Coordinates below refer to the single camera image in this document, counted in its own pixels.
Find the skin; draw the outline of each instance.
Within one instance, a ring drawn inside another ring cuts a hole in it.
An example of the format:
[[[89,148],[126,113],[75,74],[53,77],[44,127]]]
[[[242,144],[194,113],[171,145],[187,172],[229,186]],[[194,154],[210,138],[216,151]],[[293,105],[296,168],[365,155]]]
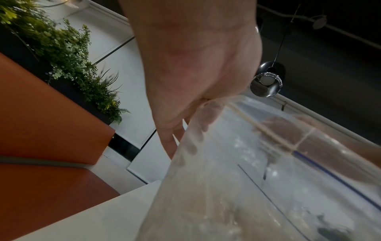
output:
[[[253,0],[120,0],[142,56],[146,93],[172,158],[195,110],[236,95],[262,56]]]

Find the white cable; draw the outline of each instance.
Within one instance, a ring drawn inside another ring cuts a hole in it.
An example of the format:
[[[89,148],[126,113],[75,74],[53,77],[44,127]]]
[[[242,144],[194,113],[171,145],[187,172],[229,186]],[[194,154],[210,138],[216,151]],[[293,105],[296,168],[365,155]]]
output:
[[[270,12],[270,13],[272,13],[272,14],[275,14],[275,15],[277,15],[277,16],[280,16],[280,17],[300,18],[300,19],[308,20],[308,21],[310,21],[310,22],[315,22],[315,21],[316,21],[316,20],[314,20],[313,18],[316,18],[316,17],[319,17],[319,16],[322,16],[322,17],[325,16],[325,15],[317,15],[317,16],[313,16],[313,17],[306,17],[306,16],[301,16],[301,15],[284,14],[284,13],[280,13],[280,12],[277,12],[277,11],[275,11],[275,10],[272,10],[272,9],[270,9],[270,8],[267,8],[267,7],[265,7],[265,6],[262,6],[262,5],[260,5],[260,4],[257,4],[257,6],[258,6],[258,8],[260,8],[260,9],[263,9],[263,10],[265,10],[265,11],[268,11],[268,12]],[[356,40],[358,40],[358,41],[361,41],[361,42],[363,42],[364,44],[370,45],[370,46],[372,46],[372,47],[374,47],[374,48],[377,48],[377,49],[380,49],[380,50],[381,50],[381,45],[379,45],[379,44],[377,44],[377,43],[375,43],[375,42],[369,41],[369,40],[367,40],[367,39],[363,39],[362,37],[359,37],[359,36],[357,36],[357,35],[354,35],[353,33],[349,33],[349,32],[347,32],[347,31],[344,31],[344,30],[342,30],[342,29],[339,29],[339,28],[337,28],[337,27],[335,27],[335,26],[332,26],[332,25],[329,25],[329,24],[326,24],[325,27],[327,27],[327,28],[329,28],[329,29],[331,29],[331,30],[333,30],[333,31],[336,31],[336,32],[338,32],[338,33],[341,33],[341,34],[343,34],[343,35],[345,35],[345,36],[348,36],[348,37],[350,37],[350,38],[352,38],[352,39],[356,39]]]

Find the white table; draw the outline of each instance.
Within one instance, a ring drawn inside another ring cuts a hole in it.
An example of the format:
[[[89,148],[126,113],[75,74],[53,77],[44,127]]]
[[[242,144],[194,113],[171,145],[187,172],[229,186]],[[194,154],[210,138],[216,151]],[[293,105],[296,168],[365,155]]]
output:
[[[160,184],[147,184],[16,241],[133,241]]]

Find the blue line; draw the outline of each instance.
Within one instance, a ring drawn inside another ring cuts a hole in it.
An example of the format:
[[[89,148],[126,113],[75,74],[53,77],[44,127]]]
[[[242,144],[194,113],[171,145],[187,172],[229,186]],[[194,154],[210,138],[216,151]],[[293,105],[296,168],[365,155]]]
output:
[[[238,167],[246,174],[246,176],[254,183],[255,186],[265,195],[265,197],[274,205],[274,207],[282,214],[282,216],[308,241],[311,241],[307,236],[305,236],[287,217],[284,215],[284,213],[271,201],[271,199],[262,191],[262,189],[254,182],[254,180],[245,172],[245,170],[242,169],[240,165]]]
[[[378,205],[376,202],[374,202],[373,200],[371,200],[369,197],[367,197],[366,195],[364,195],[362,192],[360,192],[359,190],[357,190],[356,188],[354,188],[353,186],[351,186],[349,183],[347,183],[346,181],[344,181],[343,179],[339,178],[337,175],[335,175],[334,173],[332,173],[331,171],[329,171],[328,169],[324,168],[323,166],[319,165],[318,163],[312,161],[311,159],[309,159],[308,157],[306,157],[305,155],[303,155],[302,153],[298,152],[298,151],[294,151],[293,154],[295,156],[299,156],[302,158],[302,161],[305,161],[305,162],[308,162],[312,165],[314,165],[315,167],[317,167],[318,169],[322,170],[323,172],[325,172],[326,174],[330,175],[331,177],[333,177],[334,179],[336,179],[337,181],[339,181],[341,184],[343,184],[344,186],[346,186],[347,188],[349,188],[350,190],[354,191],[356,194],[358,194],[360,197],[362,197],[363,199],[365,199],[366,201],[368,201],[370,204],[372,204],[375,208],[377,208],[379,211],[381,211],[381,206]]]

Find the foliage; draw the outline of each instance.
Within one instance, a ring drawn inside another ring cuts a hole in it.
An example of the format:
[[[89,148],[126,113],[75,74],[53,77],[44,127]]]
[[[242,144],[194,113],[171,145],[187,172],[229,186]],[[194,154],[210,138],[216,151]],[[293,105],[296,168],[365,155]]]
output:
[[[83,92],[86,101],[95,102],[111,121],[120,123],[121,114],[116,90],[110,86],[118,74],[105,77],[107,71],[97,75],[97,67],[89,61],[87,50],[90,30],[83,25],[77,31],[64,20],[64,28],[50,20],[37,7],[36,0],[0,0],[0,23],[16,34],[36,58],[45,58],[53,67],[51,79],[63,77],[74,81]]]

